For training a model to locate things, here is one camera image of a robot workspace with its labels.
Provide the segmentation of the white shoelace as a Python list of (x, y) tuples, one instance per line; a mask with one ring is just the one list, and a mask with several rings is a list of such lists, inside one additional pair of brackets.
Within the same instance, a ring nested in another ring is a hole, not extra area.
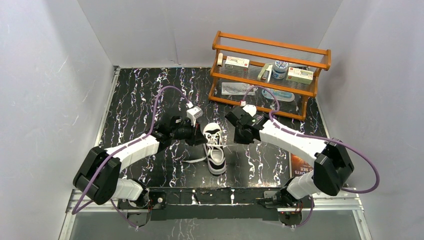
[(208, 142), (203, 145), (205, 156), (193, 160), (183, 160), (183, 162), (192, 164), (208, 160), (215, 165), (222, 164), (225, 161), (225, 145), (222, 143), (222, 133), (220, 131), (206, 131), (203, 135), (208, 140)]

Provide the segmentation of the black and white sneaker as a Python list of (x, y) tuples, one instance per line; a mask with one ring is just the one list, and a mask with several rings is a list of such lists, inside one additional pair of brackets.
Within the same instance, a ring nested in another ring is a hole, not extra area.
[(222, 138), (222, 129), (218, 123), (208, 123), (203, 131), (207, 142), (203, 145), (209, 171), (221, 175), (226, 171), (226, 158)]

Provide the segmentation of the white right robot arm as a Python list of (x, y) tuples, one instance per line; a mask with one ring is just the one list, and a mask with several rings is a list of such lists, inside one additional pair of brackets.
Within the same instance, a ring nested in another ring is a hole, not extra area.
[(275, 204), (295, 207), (302, 198), (324, 193), (336, 196), (354, 171), (346, 147), (334, 139), (306, 137), (270, 118), (264, 112), (233, 107), (225, 118), (234, 126), (236, 144), (252, 144), (255, 140), (275, 145), (307, 162), (313, 170), (292, 177), (276, 196)]

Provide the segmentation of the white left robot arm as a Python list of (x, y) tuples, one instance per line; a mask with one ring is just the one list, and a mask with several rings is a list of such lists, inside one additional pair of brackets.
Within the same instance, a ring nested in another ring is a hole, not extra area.
[(144, 133), (115, 147), (90, 149), (72, 184), (97, 205), (120, 199), (144, 208), (150, 201), (149, 189), (135, 179), (121, 178), (120, 173), (135, 162), (167, 149), (174, 140), (185, 141), (189, 146), (207, 143), (199, 123), (192, 124), (188, 117), (169, 117), (155, 123), (150, 134)]

